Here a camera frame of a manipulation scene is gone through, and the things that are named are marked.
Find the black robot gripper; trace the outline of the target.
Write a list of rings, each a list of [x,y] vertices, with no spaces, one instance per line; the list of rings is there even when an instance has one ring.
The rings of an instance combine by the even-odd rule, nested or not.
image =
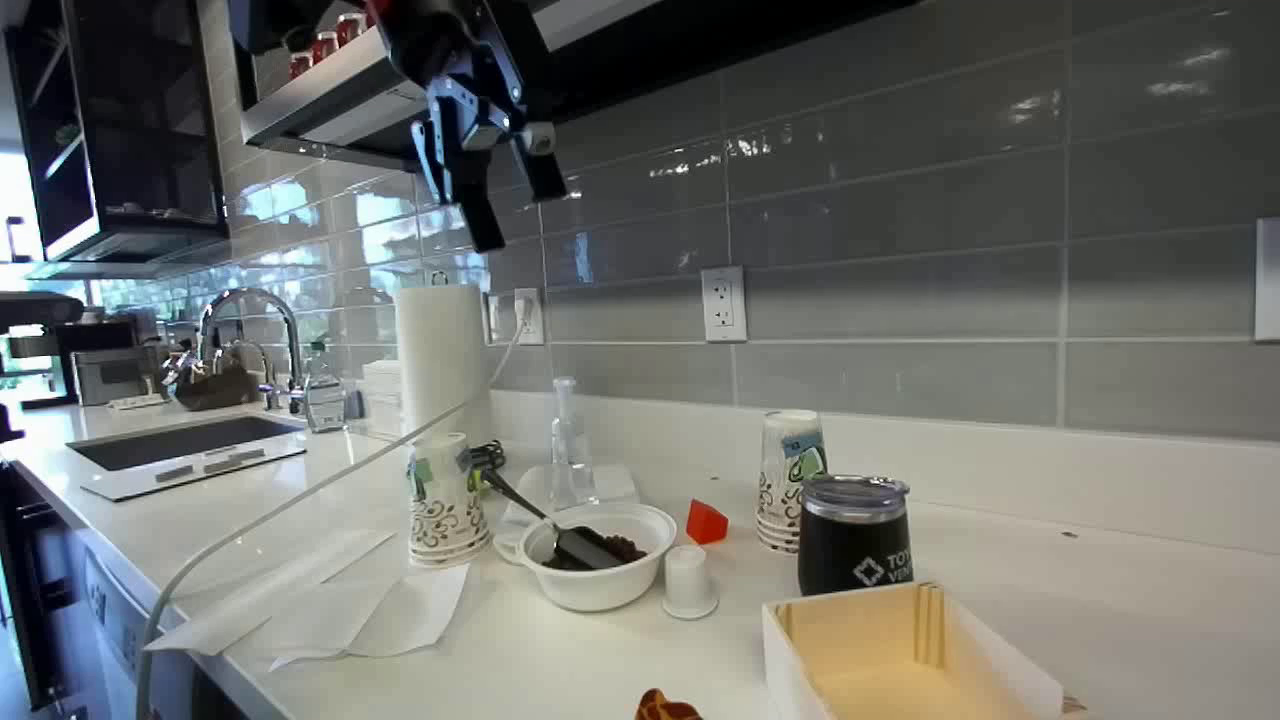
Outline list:
[[[523,108],[521,82],[507,79],[491,52],[468,58],[429,56],[409,79],[429,101],[429,113],[411,124],[423,181],[439,202],[462,215],[475,251],[503,243],[487,199],[487,153],[494,144],[516,144],[531,199],[561,199],[566,191],[557,160],[557,124]]]

